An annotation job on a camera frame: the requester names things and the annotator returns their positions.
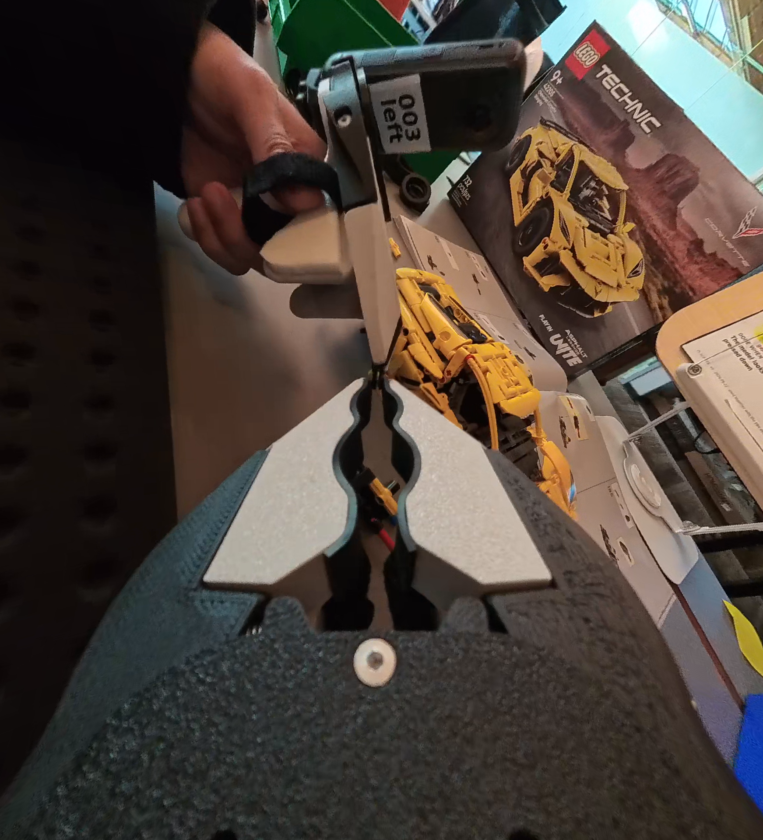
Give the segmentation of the yellow sticky note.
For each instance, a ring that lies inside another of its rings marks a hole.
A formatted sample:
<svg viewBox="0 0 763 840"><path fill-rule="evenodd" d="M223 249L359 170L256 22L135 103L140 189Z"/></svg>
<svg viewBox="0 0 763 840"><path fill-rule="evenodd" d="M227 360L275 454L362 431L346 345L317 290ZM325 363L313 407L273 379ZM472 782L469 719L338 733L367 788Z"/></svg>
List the yellow sticky note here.
<svg viewBox="0 0 763 840"><path fill-rule="evenodd" d="M723 605L733 624L740 653L749 666L763 678L763 643L752 622L730 601Z"/></svg>

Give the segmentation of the green plastic bin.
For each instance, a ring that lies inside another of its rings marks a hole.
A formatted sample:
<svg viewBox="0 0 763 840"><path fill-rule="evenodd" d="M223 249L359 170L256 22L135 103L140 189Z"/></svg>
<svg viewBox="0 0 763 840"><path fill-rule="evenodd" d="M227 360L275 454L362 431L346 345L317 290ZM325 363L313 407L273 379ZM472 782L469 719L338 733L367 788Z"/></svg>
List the green plastic bin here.
<svg viewBox="0 0 763 840"><path fill-rule="evenodd" d="M284 75L320 67L339 51L418 44L378 1L270 1L269 7Z"/></svg>

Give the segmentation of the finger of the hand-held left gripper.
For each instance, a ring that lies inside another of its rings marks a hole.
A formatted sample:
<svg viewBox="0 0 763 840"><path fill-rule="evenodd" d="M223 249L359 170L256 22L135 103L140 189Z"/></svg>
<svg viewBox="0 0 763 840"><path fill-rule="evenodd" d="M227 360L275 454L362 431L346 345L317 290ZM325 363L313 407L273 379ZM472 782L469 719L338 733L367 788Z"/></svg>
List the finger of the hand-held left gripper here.
<svg viewBox="0 0 763 840"><path fill-rule="evenodd" d="M348 255L375 369L385 371L401 326L397 275L387 221L380 203L345 213Z"/></svg>

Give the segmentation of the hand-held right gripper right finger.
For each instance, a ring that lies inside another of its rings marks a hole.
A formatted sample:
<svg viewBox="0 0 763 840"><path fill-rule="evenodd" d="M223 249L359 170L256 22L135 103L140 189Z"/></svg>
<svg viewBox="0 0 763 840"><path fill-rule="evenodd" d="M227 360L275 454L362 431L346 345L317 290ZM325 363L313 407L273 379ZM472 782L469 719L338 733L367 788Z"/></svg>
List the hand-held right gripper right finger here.
<svg viewBox="0 0 763 840"><path fill-rule="evenodd" d="M387 380L390 460L402 488L398 544L410 586L439 610L458 599L553 584L485 448L397 381Z"/></svg>

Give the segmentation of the yellow black toy connector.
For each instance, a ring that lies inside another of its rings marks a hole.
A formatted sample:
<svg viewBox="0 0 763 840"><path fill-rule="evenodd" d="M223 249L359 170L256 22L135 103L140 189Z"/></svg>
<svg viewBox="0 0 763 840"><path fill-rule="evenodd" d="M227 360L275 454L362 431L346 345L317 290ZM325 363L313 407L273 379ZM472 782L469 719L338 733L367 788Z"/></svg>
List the yellow black toy connector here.
<svg viewBox="0 0 763 840"><path fill-rule="evenodd" d="M400 489L396 481L385 485L371 469L365 467L355 476L354 488L362 509L370 518L379 521L388 518L396 519L398 516L396 493Z"/></svg>

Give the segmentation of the yellow toy brick car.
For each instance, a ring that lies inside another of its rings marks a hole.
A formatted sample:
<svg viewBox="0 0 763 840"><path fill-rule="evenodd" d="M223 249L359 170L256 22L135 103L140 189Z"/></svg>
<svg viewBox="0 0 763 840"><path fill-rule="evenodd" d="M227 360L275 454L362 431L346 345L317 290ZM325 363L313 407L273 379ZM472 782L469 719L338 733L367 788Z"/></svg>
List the yellow toy brick car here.
<svg viewBox="0 0 763 840"><path fill-rule="evenodd" d="M547 435L527 368L440 276L398 268L401 326L388 376L487 448L505 456L576 519L576 484Z"/></svg>

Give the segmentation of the person's black trouser leg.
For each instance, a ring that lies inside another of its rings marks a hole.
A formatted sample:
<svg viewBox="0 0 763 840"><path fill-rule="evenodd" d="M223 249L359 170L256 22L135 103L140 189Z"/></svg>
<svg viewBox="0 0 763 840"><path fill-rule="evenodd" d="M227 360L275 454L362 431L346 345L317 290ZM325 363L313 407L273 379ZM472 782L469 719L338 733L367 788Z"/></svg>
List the person's black trouser leg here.
<svg viewBox="0 0 763 840"><path fill-rule="evenodd" d="M154 189L0 138L0 796L176 513Z"/></svg>

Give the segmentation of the person's left forearm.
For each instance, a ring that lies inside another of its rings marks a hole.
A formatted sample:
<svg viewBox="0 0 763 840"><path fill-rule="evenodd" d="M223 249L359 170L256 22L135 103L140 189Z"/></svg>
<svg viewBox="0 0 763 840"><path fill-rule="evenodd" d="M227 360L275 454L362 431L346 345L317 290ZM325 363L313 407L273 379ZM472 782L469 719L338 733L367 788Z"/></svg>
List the person's left forearm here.
<svg viewBox="0 0 763 840"><path fill-rule="evenodd" d="M248 54L255 2L0 2L0 133L186 197L183 127L199 36Z"/></svg>

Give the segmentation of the wooden board document stand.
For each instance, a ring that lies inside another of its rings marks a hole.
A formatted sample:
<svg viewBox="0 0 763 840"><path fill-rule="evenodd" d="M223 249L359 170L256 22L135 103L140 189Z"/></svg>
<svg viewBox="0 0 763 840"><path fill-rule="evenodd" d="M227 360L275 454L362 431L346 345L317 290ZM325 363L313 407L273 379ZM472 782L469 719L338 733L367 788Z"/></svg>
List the wooden board document stand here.
<svg viewBox="0 0 763 840"><path fill-rule="evenodd" d="M660 563L672 582L681 583L694 563L696 537L723 542L763 533L763 521L727 528L686 524L644 466L636 442L693 410L763 512L763 270L675 313L660 328L656 356L684 401L635 432L607 433L605 440L611 454L622 452L632 492L627 499L641 503L681 544L679 557Z"/></svg>

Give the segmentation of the black printed toy box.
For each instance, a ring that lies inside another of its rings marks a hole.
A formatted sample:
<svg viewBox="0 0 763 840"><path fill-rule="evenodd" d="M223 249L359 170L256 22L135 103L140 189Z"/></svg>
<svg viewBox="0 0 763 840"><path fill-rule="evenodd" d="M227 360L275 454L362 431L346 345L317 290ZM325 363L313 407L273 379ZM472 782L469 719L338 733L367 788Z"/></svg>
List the black printed toy box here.
<svg viewBox="0 0 763 840"><path fill-rule="evenodd" d="M763 193L597 22L449 200L568 376L763 269Z"/></svg>

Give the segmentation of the open instruction booklet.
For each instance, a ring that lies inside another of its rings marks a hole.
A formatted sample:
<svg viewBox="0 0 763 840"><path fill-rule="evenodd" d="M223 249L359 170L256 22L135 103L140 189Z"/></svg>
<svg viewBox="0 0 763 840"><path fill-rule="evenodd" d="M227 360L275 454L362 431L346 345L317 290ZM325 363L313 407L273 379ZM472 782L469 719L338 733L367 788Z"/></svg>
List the open instruction booklet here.
<svg viewBox="0 0 763 840"><path fill-rule="evenodd" d="M425 270L447 283L477 324L527 368L540 393L544 435L570 468L574 519L663 628L676 600L659 564L666 533L650 525L649 513L629 487L615 438L622 427L610 416L597 416L585 397L567 391L566 375L523 327L483 256L405 215L396 216L394 224L401 248L397 265Z"/></svg>

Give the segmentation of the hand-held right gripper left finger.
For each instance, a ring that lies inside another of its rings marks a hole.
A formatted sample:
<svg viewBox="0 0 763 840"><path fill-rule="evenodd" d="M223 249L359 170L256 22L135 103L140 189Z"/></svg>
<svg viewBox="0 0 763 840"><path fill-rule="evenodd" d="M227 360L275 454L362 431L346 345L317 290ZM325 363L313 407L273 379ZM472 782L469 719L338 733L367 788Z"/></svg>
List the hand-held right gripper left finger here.
<svg viewBox="0 0 763 840"><path fill-rule="evenodd" d="M214 590L332 594L326 561L348 545L357 497L341 456L361 430L365 380L346 386L265 452L204 576Z"/></svg>

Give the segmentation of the person's left hand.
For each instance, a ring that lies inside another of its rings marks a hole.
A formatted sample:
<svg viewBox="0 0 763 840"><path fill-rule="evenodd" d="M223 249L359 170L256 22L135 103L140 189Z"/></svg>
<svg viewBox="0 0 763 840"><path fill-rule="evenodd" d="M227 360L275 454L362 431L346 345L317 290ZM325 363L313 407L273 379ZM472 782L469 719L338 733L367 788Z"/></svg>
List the person's left hand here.
<svg viewBox="0 0 763 840"><path fill-rule="evenodd" d="M231 190L277 154L322 160L326 144L253 58L210 23L198 36L188 104L181 174L193 238L233 276L260 270L260 247L247 235Z"/></svg>

